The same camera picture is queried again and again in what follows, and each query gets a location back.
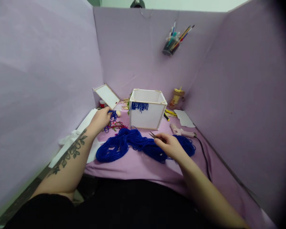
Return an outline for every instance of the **small jar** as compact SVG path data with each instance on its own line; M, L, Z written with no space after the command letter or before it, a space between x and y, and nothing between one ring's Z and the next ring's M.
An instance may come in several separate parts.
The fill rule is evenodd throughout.
M101 107L101 108L107 107L107 104L105 103L104 100L100 100L100 101L99 101L99 104L100 104L100 107Z

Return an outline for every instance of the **purple partition wall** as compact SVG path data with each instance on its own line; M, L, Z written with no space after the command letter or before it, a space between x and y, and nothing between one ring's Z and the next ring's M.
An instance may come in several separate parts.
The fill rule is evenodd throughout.
M120 97L134 88L161 90L169 100L176 87L190 88L227 13L94 9L104 82ZM196 25L172 58L162 54L177 19L181 33Z
M0 205L52 159L102 84L86 0L0 0Z
M286 25L276 9L254 0L229 13L186 104L275 221L286 197Z

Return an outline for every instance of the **hand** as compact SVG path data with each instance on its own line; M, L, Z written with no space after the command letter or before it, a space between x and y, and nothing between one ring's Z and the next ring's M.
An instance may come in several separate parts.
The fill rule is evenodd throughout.
M158 138L155 138L155 143L159 146L167 156L174 159L175 161L179 161L181 158L188 156L184 151L182 146L180 145L177 138L174 136L160 133L156 135Z
M108 113L109 110L109 107L105 107L103 109L98 110L93 116L89 126L93 130L97 131L97 134L99 134L104 129L104 127L108 125L112 114L111 112Z

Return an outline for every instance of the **purple fabric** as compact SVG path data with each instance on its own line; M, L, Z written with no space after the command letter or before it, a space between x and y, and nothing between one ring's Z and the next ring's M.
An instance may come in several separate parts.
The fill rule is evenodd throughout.
M253 0L227 16L183 108L279 221L286 198L286 25L274 1Z
M93 10L104 82L120 98L128 98L134 88L140 88L160 90L167 101L174 88L190 88L227 15L105 7ZM162 54L162 49L175 19L176 29L181 33L189 25L195 27L169 58Z
M123 122L126 126L129 125L129 117L126 111L123 110L121 117L118 118L117 121ZM179 119L172 117L170 122L162 119L159 131L153 131L153 133L165 132L173 134L169 126L171 122L175 123L178 128L196 132L197 137L203 143L203 147L208 158L213 184L236 209L236 211L246 220L251 228L266 228L261 209L247 194L247 192L236 182L197 129L181 127ZM139 131L143 137L150 137L148 134L149 130L139 129ZM98 135L98 140L106 141L116 133L117 132L114 132L112 129L109 133L102 132ZM196 152L195 155L192 156L192 159L206 175L206 162L203 157L200 144L196 139L193 139L193 144L196 146ZM176 192L189 197L189 192L184 182L181 170L174 161L166 160L166 164L161 164L143 152L135 151L132 148L129 148L129 151L121 159L114 162L100 163L97 160L90 162L86 165L85 173L96 177L114 179L145 179L167 186Z
M0 206L95 107L103 84L86 0L0 0Z

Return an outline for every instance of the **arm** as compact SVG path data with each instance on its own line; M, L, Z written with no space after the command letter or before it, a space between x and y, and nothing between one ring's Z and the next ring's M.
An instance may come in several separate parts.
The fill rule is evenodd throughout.
M155 143L179 164L197 208L207 219L220 227L249 228L174 136L161 133L157 137L160 139L155 139Z
M42 194L60 194L73 200L74 191L82 178L93 140L109 123L109 107L96 112L89 126L62 155L52 170L37 187L32 197Z

